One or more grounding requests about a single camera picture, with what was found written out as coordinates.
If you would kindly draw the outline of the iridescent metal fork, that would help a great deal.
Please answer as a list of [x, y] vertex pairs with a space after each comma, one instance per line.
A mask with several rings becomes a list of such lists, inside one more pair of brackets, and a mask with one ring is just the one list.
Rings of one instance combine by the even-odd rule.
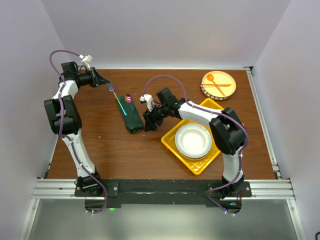
[[109, 83], [109, 84], [108, 84], [108, 89], [109, 89], [109, 91], [110, 91], [110, 92], [112, 92], [112, 93], [113, 93], [113, 95], [114, 95], [114, 97], [115, 97], [115, 99], [116, 99], [116, 101], [117, 101], [118, 105], [120, 106], [120, 108], [121, 108], [121, 110], [122, 110], [123, 114], [124, 114], [125, 116], [127, 116], [128, 114], [127, 114], [126, 110], [124, 109], [124, 107], [123, 107], [122, 103], [120, 102], [120, 100], [119, 100], [119, 98], [118, 98], [117, 94], [115, 93], [114, 87], [113, 87], [113, 85], [112, 85], [111, 83]]

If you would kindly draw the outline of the dark green cloth napkin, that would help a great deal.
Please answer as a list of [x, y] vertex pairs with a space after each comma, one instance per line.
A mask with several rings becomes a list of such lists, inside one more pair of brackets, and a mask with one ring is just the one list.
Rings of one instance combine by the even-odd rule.
[[131, 104], [127, 103], [125, 101], [125, 95], [119, 96], [118, 98], [121, 104], [123, 105], [125, 111], [127, 112], [127, 116], [125, 116], [118, 104], [118, 108], [120, 110], [126, 129], [131, 134], [135, 134], [139, 131], [142, 131], [144, 129], [144, 124], [134, 102], [132, 101]]

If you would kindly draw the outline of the iridescent metal spoon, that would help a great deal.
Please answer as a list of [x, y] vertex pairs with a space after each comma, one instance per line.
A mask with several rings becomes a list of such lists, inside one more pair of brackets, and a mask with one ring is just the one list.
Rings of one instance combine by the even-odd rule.
[[133, 98], [130, 94], [126, 94], [125, 95], [125, 101], [128, 103], [128, 104], [131, 104], [133, 102]]

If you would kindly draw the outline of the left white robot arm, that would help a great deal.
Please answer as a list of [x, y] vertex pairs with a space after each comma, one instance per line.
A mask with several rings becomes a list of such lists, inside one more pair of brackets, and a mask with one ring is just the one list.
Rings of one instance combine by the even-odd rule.
[[82, 138], [82, 120], [74, 98], [80, 87], [92, 88], [110, 85], [94, 67], [81, 70], [71, 61], [61, 64], [62, 77], [57, 93], [44, 101], [44, 108], [52, 132], [62, 139], [76, 167], [76, 189], [90, 196], [100, 196], [104, 191], [100, 174], [91, 161]]

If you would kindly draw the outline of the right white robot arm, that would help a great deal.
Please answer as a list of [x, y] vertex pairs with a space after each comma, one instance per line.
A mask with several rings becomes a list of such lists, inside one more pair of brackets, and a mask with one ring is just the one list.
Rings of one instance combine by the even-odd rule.
[[143, 113], [145, 120], [144, 130], [155, 131], [162, 125], [167, 117], [180, 120], [190, 120], [208, 127], [213, 136], [216, 147], [223, 154], [222, 186], [211, 191], [220, 191], [230, 197], [235, 196], [244, 182], [243, 151], [248, 145], [249, 136], [244, 125], [232, 108], [218, 110], [200, 106], [186, 97], [177, 99], [169, 88], [164, 88], [156, 93], [160, 105], [150, 94], [142, 94], [140, 103], [146, 105]]

